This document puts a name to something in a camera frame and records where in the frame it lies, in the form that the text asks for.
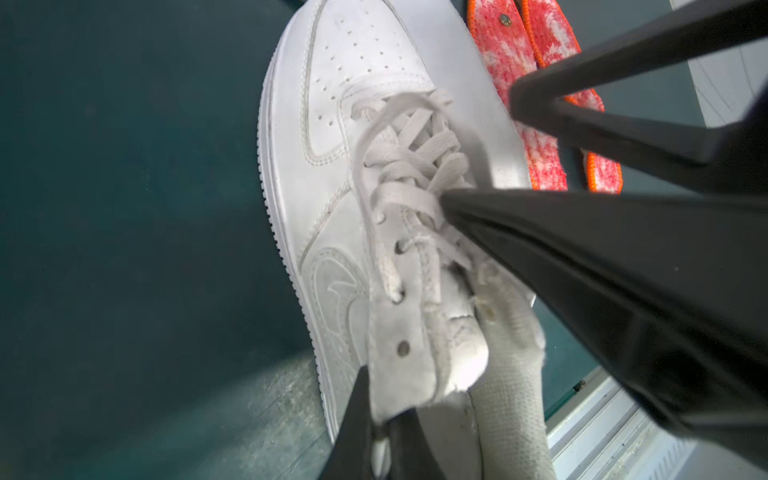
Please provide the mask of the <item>white sneaker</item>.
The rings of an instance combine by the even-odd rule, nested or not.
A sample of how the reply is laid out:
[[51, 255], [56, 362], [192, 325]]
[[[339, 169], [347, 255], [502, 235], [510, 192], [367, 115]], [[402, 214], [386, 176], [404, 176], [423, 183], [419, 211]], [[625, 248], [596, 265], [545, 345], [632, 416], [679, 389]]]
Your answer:
[[488, 365], [473, 286], [533, 293], [444, 218], [473, 186], [438, 88], [388, 1], [308, 1], [264, 81], [259, 170], [335, 442], [361, 367], [383, 426], [417, 409], [452, 479], [485, 479], [470, 391]]

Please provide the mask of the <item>white insole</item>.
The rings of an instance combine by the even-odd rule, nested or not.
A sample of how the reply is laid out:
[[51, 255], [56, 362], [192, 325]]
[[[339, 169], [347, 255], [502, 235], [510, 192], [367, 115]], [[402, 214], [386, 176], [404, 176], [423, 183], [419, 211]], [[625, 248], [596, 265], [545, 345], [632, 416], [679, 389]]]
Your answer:
[[447, 108], [478, 186], [531, 187], [523, 142], [459, 12], [449, 0], [392, 3]]
[[546, 340], [530, 301], [512, 284], [473, 286], [489, 347], [470, 394], [485, 479], [554, 479], [543, 408]]

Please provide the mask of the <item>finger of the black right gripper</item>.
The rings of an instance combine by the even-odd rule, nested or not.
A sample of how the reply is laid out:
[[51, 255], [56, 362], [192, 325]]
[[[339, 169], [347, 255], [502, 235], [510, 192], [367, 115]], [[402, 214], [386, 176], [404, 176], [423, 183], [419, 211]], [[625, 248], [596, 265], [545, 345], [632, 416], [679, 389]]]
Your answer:
[[454, 190], [446, 219], [663, 429], [767, 464], [767, 201]]
[[692, 127], [577, 107], [565, 96], [767, 36], [764, 1], [694, 1], [520, 78], [514, 120], [675, 185], [703, 193], [767, 191], [767, 96], [746, 117]]

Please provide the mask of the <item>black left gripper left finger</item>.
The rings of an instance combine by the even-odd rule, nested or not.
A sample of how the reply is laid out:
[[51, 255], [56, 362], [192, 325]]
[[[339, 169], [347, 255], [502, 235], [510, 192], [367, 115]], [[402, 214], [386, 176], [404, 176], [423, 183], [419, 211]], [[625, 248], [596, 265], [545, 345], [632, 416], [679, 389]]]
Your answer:
[[360, 368], [343, 421], [319, 480], [373, 479], [369, 372]]

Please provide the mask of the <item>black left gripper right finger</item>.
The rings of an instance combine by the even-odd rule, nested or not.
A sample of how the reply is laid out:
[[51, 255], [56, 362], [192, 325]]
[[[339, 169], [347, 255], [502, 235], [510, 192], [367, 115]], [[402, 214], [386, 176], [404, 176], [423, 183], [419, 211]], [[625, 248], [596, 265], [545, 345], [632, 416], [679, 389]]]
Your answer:
[[392, 480], [445, 480], [422, 429], [417, 411], [410, 409], [388, 424]]

